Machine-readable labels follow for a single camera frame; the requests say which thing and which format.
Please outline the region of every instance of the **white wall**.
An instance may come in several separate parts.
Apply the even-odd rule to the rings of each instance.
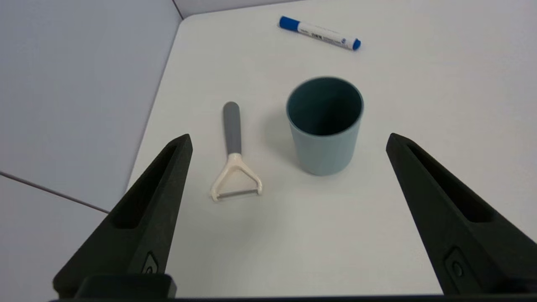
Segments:
[[[172,0],[0,1],[0,171],[110,210],[179,21]]]
[[[197,13],[232,10],[248,6],[265,5],[296,0],[175,0],[183,18]]]

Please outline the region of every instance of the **cup rim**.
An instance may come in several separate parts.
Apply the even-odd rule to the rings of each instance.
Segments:
[[[356,90],[356,92],[358,93],[358,95],[360,96],[360,105],[361,105],[361,109],[360,109],[360,113],[358,113],[358,117],[356,117],[356,120],[349,126],[347,127],[346,129],[340,131],[340,132],[337,132],[337,133],[334,133],[334,134],[329,134],[329,135],[318,135],[318,134],[311,134],[311,133],[308,133],[300,128],[298,128],[295,123],[293,122],[293,120],[291,119],[291,116],[289,115],[289,101],[291,99],[291,96],[295,93],[295,91],[300,88],[302,85],[308,83],[308,82],[311,82],[311,81],[314,81],[314,80],[319,80],[321,78],[328,78],[328,79],[332,79],[332,80],[338,80],[338,81],[341,81],[349,86],[351,86],[354,90]],[[296,129],[298,132],[300,132],[301,134],[304,134],[304,135],[307,135],[307,136],[310,136],[312,138],[322,138],[322,139],[329,139],[329,138],[336,138],[338,136],[341,136],[343,134],[345,134],[346,132],[349,132],[351,131],[352,128],[354,128],[354,126],[356,124],[358,124],[360,122],[360,119],[362,118],[362,114],[364,113],[364,98],[362,97],[362,94],[360,93],[360,90],[358,90],[358,88],[356,88],[356,86],[354,86],[352,83],[350,83],[349,81],[346,81],[340,77],[335,77],[335,76],[318,76],[318,77],[313,77],[313,78],[310,78],[308,80],[305,80],[304,82],[300,83],[298,86],[295,87],[295,89],[293,89],[293,91],[291,91],[291,93],[289,94],[289,96],[287,97],[287,102],[285,103],[285,113],[287,115],[287,119],[289,120],[289,123],[291,124],[291,126]]]

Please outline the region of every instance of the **marker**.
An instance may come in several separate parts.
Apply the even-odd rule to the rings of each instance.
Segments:
[[[344,36],[338,32],[329,30],[328,28],[297,21],[285,16],[281,16],[280,18],[280,27],[286,30],[299,32],[317,40],[322,40],[339,47],[350,49],[352,51],[358,49],[361,44],[360,40],[356,38]]]

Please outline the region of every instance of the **vegetable peeler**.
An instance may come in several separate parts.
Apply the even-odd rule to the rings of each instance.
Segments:
[[[241,155],[241,113],[237,103],[227,102],[224,105],[224,132],[226,135],[226,147],[228,151],[228,161],[222,170],[222,173],[218,176],[211,188],[211,197],[215,202],[221,198],[238,196],[249,193],[257,193],[261,195],[263,185],[261,179],[242,161]],[[243,171],[248,177],[256,182],[257,187],[255,189],[248,189],[242,191],[233,191],[227,193],[219,193],[226,182],[229,175],[236,170]]]

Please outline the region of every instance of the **gray wall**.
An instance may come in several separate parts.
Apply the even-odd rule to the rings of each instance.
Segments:
[[[52,278],[106,217],[0,176],[0,301],[57,299]]]
[[[175,0],[181,16],[296,0]]]
[[[110,210],[179,21],[171,0],[0,1],[0,171]]]

